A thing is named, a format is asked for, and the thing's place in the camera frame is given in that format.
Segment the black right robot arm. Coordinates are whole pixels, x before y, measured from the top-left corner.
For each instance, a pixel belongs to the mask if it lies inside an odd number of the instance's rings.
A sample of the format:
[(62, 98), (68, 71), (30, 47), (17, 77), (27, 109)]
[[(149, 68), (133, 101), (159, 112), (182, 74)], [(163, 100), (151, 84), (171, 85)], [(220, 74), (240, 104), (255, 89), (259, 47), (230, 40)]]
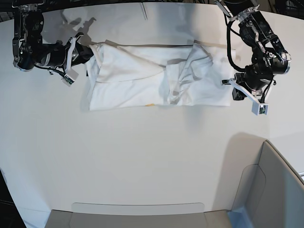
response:
[(60, 40), (54, 44), (43, 43), (41, 33), (45, 21), (39, 9), (43, 4), (43, 0), (12, 2), (12, 7), (18, 9), (14, 13), (13, 65), (25, 72), (36, 67), (51, 74), (57, 73), (71, 85), (78, 77), (72, 67), (89, 61), (93, 52), (91, 48), (78, 43), (84, 35), (82, 32), (71, 37), (65, 45)]

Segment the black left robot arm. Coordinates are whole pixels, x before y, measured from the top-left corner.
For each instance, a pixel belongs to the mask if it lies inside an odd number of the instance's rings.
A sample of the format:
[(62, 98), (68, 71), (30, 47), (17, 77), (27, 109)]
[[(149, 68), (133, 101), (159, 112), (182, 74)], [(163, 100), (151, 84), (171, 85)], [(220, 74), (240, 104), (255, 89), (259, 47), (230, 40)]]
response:
[[(227, 56), (229, 63), (237, 71), (236, 83), (250, 93), (258, 92), (260, 102), (264, 103), (274, 76), (289, 71), (291, 56), (258, 10), (259, 4), (256, 0), (216, 0), (215, 4), (225, 17)], [(237, 35), (253, 52), (251, 64), (244, 68), (233, 62), (231, 54), (232, 25), (236, 20), (239, 21)]]

